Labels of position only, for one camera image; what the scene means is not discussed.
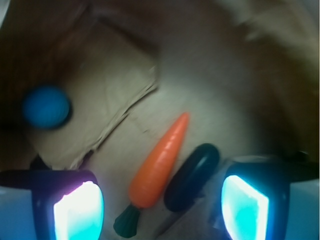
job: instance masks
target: white plastic part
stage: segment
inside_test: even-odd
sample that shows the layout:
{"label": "white plastic part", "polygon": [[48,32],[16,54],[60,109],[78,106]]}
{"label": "white plastic part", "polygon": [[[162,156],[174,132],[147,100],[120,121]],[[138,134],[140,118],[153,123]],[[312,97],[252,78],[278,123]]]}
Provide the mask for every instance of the white plastic part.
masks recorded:
{"label": "white plastic part", "polygon": [[32,192],[0,186],[0,240],[36,240]]}
{"label": "white plastic part", "polygon": [[291,183],[285,239],[319,239],[319,179]]}
{"label": "white plastic part", "polygon": [[100,188],[86,181],[54,204],[57,240],[97,240],[104,220],[104,200]]}

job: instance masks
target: toy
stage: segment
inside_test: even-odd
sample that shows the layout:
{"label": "toy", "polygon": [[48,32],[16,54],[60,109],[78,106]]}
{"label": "toy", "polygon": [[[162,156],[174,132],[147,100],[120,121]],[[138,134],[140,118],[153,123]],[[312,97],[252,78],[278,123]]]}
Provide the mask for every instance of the toy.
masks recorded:
{"label": "toy", "polygon": [[204,143],[185,160],[164,192],[164,204],[173,213],[159,226],[155,238],[166,232],[190,209],[203,186],[213,175],[219,159],[217,148],[210,143]]}
{"label": "toy", "polygon": [[70,113],[67,95],[55,86],[40,86],[22,103],[24,119],[33,127],[51,129],[62,125]]}
{"label": "toy", "polygon": [[183,113],[165,133],[138,170],[129,187],[131,204],[118,216],[113,228],[124,237],[137,234],[140,209],[152,207],[161,196],[189,122],[189,114]]}

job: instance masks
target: crumpled paper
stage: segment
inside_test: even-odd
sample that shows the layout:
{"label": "crumpled paper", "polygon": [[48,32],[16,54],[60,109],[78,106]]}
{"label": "crumpled paper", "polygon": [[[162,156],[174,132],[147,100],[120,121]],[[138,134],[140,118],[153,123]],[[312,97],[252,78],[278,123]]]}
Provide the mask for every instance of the crumpled paper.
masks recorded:
{"label": "crumpled paper", "polygon": [[129,107],[156,88],[156,63],[86,14],[51,54],[72,117],[61,128],[29,128],[26,135],[48,166],[76,169],[127,116]]}

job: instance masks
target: orange carrot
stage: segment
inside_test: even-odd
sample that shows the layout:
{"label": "orange carrot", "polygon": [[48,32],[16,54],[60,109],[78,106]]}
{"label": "orange carrot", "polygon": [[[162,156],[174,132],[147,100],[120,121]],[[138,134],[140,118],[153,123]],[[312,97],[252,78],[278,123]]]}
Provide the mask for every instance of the orange carrot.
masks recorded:
{"label": "orange carrot", "polygon": [[115,232],[131,238],[137,234],[140,209],[152,207],[163,192],[178,156],[189,122],[183,113],[160,139],[138,170],[129,187],[131,204],[113,224]]}
{"label": "orange carrot", "polygon": [[153,206],[166,186],[182,145],[189,122],[183,113],[149,154],[129,187],[132,204],[138,208]]}

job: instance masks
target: glowing light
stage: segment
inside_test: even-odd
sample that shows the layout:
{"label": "glowing light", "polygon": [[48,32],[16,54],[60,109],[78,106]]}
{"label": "glowing light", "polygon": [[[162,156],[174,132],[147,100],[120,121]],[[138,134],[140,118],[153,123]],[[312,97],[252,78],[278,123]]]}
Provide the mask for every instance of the glowing light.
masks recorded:
{"label": "glowing light", "polygon": [[269,198],[236,175],[222,186],[222,215],[234,240],[266,239]]}
{"label": "glowing light", "polygon": [[86,181],[54,204],[57,240],[97,240],[104,220],[104,200],[100,188]]}

